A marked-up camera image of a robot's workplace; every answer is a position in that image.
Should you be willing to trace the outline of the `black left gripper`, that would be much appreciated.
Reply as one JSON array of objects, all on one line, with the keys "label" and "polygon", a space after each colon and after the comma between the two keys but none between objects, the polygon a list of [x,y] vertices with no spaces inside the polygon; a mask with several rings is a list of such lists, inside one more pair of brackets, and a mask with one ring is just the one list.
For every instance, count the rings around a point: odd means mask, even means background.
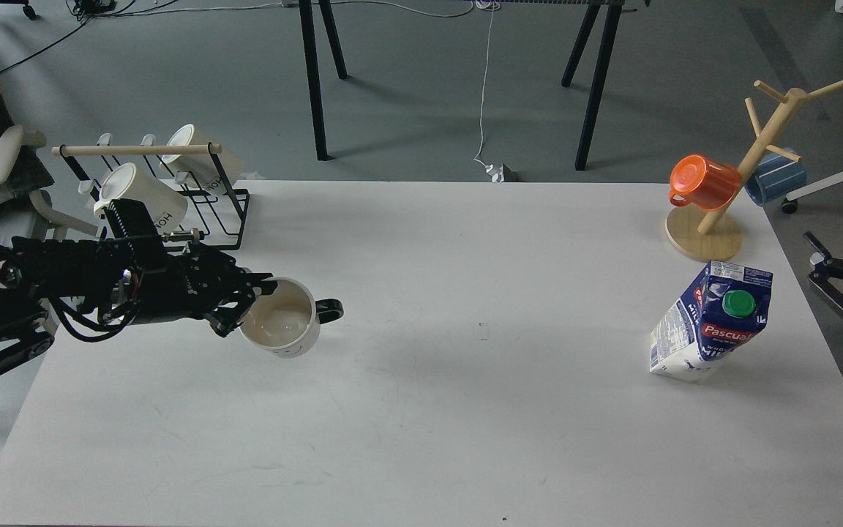
[{"label": "black left gripper", "polygon": [[[179,254],[156,244],[101,244],[96,261],[100,326],[196,319],[227,337],[258,294],[277,290],[272,274],[241,268],[231,254],[207,244],[191,244]],[[210,301],[210,289],[225,293]]]}]

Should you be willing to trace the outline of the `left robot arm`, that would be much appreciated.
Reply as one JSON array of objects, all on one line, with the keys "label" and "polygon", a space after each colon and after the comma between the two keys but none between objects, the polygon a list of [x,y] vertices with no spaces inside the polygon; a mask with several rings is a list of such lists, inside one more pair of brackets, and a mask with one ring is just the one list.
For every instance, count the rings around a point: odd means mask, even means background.
[{"label": "left robot arm", "polygon": [[141,201],[105,207],[113,238],[38,240],[15,236],[0,244],[0,375],[46,351],[54,341],[43,324],[56,315],[99,343],[130,324],[205,319],[227,336],[255,300],[277,283],[269,273],[237,266],[234,257],[195,234],[162,236]]}]

